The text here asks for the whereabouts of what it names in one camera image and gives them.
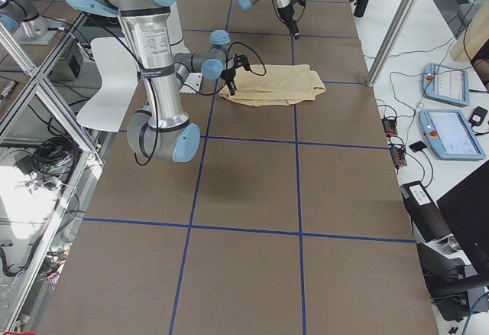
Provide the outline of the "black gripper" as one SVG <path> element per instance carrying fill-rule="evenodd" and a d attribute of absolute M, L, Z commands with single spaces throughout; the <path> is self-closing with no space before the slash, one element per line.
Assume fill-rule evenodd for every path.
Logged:
<path fill-rule="evenodd" d="M 236 76 L 236 70 L 240 67 L 243 67 L 245 71 L 251 70 L 248 57 L 244 54 L 234 54 L 232 59 L 225 64 L 225 69 L 220 75 L 220 78 L 225 81 L 225 85 L 228 87 L 228 91 L 231 96 L 235 95 L 236 92 L 234 78 Z"/>
<path fill-rule="evenodd" d="M 277 13 L 280 20 L 287 26 L 290 34 L 295 40 L 300 38 L 297 20 L 293 18 L 295 11 L 293 6 L 299 4 L 306 7 L 306 0 L 277 0 Z"/>

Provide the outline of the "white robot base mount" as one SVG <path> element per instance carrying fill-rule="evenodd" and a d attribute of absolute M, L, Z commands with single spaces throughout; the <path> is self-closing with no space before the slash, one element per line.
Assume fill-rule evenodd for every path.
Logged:
<path fill-rule="evenodd" d="M 197 94 L 202 85 L 202 74 L 191 73 L 185 80 L 185 83 L 180 88 L 180 93 Z"/>

